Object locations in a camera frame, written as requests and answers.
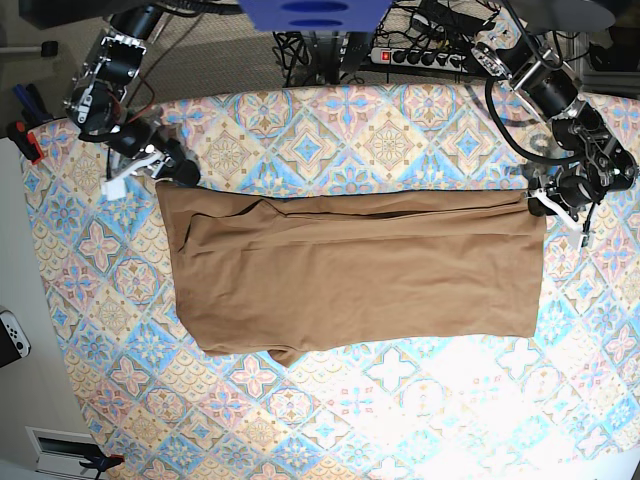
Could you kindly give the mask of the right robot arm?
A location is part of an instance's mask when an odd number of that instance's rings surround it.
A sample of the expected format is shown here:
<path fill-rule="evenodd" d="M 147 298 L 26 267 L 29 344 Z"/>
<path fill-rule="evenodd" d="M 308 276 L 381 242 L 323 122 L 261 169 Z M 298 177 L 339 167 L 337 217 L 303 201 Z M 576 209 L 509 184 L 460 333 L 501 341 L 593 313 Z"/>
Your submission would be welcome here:
<path fill-rule="evenodd" d="M 147 5 L 115 14 L 72 80 L 64 101 L 67 117 L 79 129 L 79 139 L 107 147 L 102 194 L 125 196 L 126 179 L 144 174 L 152 180 L 196 186 L 201 174 L 181 143 L 168 136 L 153 104 L 135 112 L 125 106 L 128 86 L 145 83 L 140 68 L 146 40 L 163 15 L 163 8 Z"/>

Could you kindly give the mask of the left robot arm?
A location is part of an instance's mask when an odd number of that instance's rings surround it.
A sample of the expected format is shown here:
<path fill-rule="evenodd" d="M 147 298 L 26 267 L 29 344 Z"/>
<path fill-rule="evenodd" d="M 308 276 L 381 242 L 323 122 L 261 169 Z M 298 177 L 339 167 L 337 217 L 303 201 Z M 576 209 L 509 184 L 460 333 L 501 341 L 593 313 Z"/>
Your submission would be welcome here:
<path fill-rule="evenodd" d="M 552 175 L 530 180 L 528 208 L 537 217 L 565 214 L 575 220 L 610 192 L 632 188 L 638 165 L 601 114 L 581 99 L 578 80 L 559 45 L 559 35 L 591 33 L 612 26 L 627 1 L 504 1 L 502 8 L 519 31 L 516 44 L 494 49 L 478 42 L 474 59 L 487 71 L 485 103 L 504 140 L 531 163 L 552 167 Z M 495 107 L 493 89 L 504 81 L 551 129 L 564 158 L 535 154 L 509 133 Z"/>

